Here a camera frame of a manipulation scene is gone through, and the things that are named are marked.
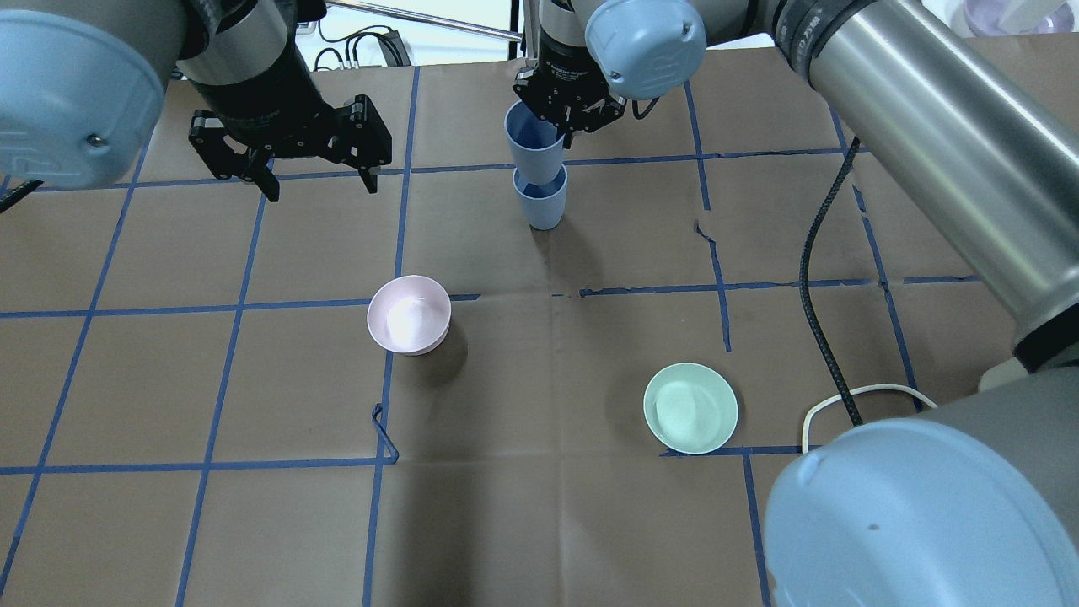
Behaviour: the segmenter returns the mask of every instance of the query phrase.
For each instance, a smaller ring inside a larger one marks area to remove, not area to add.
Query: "bowl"
[[[661,370],[644,389],[644,420],[675,452],[713,452],[738,426],[738,399],[723,376],[697,363]]]
[[[427,276],[394,278],[371,298],[367,331],[379,346],[391,353],[426,355],[450,331],[450,294]]]

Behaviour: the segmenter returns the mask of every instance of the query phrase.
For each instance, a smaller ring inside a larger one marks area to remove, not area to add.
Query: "blue cup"
[[[562,167],[565,150],[558,128],[536,118],[521,101],[509,106],[505,120],[506,138],[514,164],[530,183],[549,183]]]
[[[528,182],[520,168],[514,169],[514,189],[529,224],[537,230],[549,230],[562,220],[569,183],[570,173],[565,165],[560,165],[555,178],[543,184]]]

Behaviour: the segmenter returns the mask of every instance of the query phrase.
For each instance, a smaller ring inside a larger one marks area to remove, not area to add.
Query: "green bowl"
[[[644,389],[644,420],[668,447],[707,454],[726,443],[738,426],[738,399],[727,381],[697,363],[664,369]]]

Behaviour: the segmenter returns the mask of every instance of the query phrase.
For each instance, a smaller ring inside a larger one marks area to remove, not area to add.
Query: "white cable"
[[[921,401],[931,410],[938,409],[937,403],[932,402],[929,399],[929,397],[926,397],[925,395],[918,392],[914,388],[911,388],[909,386],[901,386],[899,384],[874,384],[873,386],[862,386],[861,388],[855,388],[853,390],[851,390],[850,396],[857,397],[858,395],[864,395],[866,392],[903,392]],[[833,403],[838,403],[842,400],[843,397],[836,395],[831,399],[825,399],[817,403],[816,405],[814,405],[811,410],[809,410],[809,413],[806,414],[805,422],[802,424],[802,453],[804,454],[809,453],[809,425],[812,423],[812,416],[817,415],[817,413],[823,410],[824,408]]]

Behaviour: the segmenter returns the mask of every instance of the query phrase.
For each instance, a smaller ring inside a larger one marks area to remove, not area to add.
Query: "light blue plastic cup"
[[[536,184],[524,179],[520,168],[514,169],[514,189],[521,201],[524,217],[537,230],[549,230],[562,220],[565,212],[565,190],[570,184],[570,173],[560,165],[555,178]]]
[[[506,138],[514,164],[530,183],[548,183],[558,176],[565,157],[562,137],[549,122],[536,118],[521,101],[506,112]]]

